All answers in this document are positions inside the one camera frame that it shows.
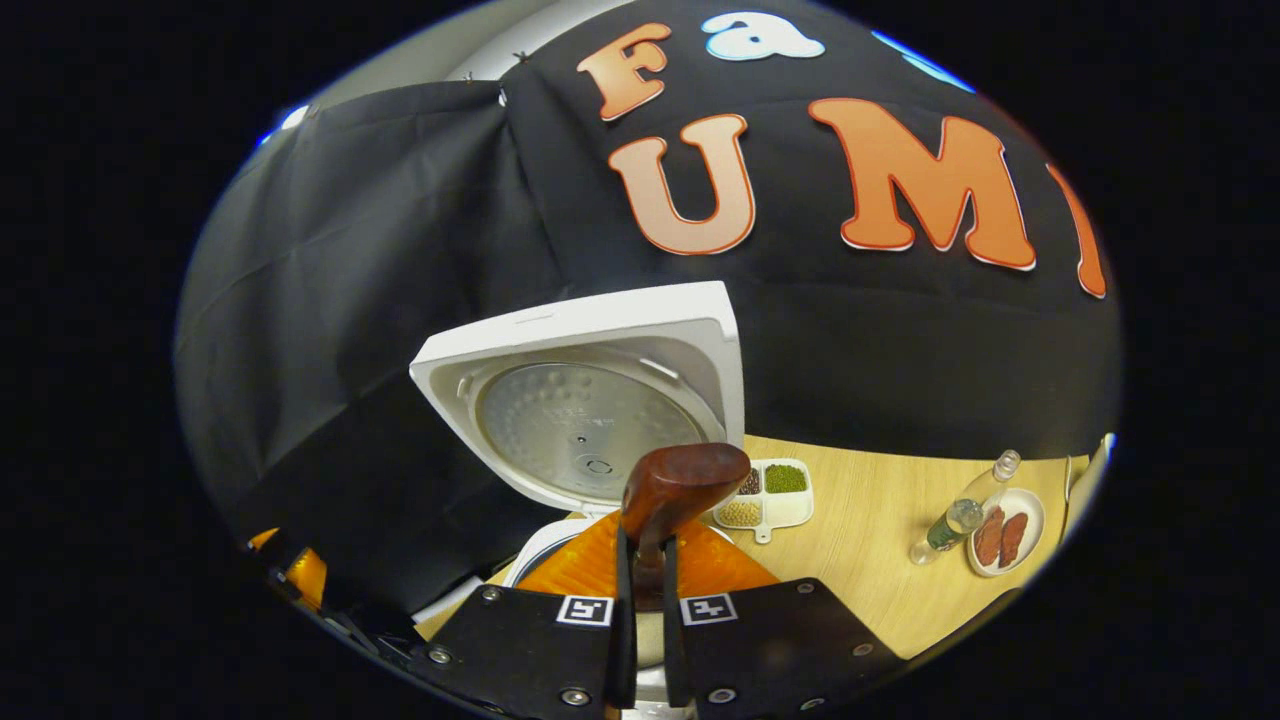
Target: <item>clear bottle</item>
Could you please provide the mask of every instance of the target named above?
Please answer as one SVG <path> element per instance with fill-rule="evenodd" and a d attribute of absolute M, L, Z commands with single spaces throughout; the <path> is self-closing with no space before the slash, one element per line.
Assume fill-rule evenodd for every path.
<path fill-rule="evenodd" d="M 911 562 L 927 565 L 937 560 L 940 552 L 946 552 L 964 542 L 970 533 L 986 521 L 983 506 L 996 495 L 1004 495 L 1009 479 L 1018 471 L 1023 461 L 1012 450 L 1006 450 L 989 470 L 974 478 L 956 496 L 947 511 L 933 523 L 924 539 L 911 546 Z"/>

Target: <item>brown handle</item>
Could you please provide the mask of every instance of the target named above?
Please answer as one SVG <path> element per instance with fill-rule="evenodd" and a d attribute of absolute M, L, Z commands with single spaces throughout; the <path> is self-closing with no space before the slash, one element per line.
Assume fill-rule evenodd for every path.
<path fill-rule="evenodd" d="M 745 452 L 723 442 L 663 447 L 636 462 L 622 496 L 622 529 L 636 546 L 632 593 L 636 610 L 662 607 L 659 544 L 717 502 L 737 492 L 751 473 Z"/>

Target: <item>bottle cap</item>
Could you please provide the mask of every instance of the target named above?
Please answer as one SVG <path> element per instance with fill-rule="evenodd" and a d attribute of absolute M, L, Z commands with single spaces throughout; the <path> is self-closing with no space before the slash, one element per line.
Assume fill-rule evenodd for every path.
<path fill-rule="evenodd" d="M 1000 460 L 996 460 L 996 466 L 992 469 L 996 475 L 996 479 L 1002 483 L 1007 483 L 1009 478 L 1012 478 L 1014 473 L 1018 471 L 1018 465 L 1021 461 L 1023 461 L 1021 455 L 1018 455 L 1016 451 L 1006 450 L 1000 456 Z"/>

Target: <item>metal screw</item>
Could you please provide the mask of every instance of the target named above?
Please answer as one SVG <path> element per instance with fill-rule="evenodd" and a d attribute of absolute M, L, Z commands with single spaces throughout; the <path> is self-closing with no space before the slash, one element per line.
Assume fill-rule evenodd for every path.
<path fill-rule="evenodd" d="M 561 693 L 561 702 L 563 702 L 564 705 L 581 707 L 591 702 L 591 696 L 586 694 L 586 691 L 581 691 L 579 688 L 568 688 L 567 691 Z"/>

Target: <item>black metal plate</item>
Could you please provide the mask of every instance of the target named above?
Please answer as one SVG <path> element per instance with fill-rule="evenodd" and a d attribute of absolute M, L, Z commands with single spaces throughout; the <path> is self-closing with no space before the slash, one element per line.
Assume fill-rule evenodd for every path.
<path fill-rule="evenodd" d="M 815 717 L 904 665 L 817 579 L 728 593 L 728 600 L 731 606 L 709 600 L 703 612 L 691 610 L 692 620 L 714 621 L 682 619 L 700 720 Z M 723 620 L 731 614 L 736 619 Z M 733 698 L 710 702 L 722 688 Z"/>
<path fill-rule="evenodd" d="M 484 600 L 489 588 L 499 592 L 495 600 Z M 428 653 L 445 651 L 449 661 L 419 657 L 411 671 L 451 694 L 516 717 L 603 717 L 612 629 L 557 621 L 564 600 L 481 585 L 426 646 Z M 568 688 L 585 691 L 590 702 L 567 705 L 561 693 Z"/>

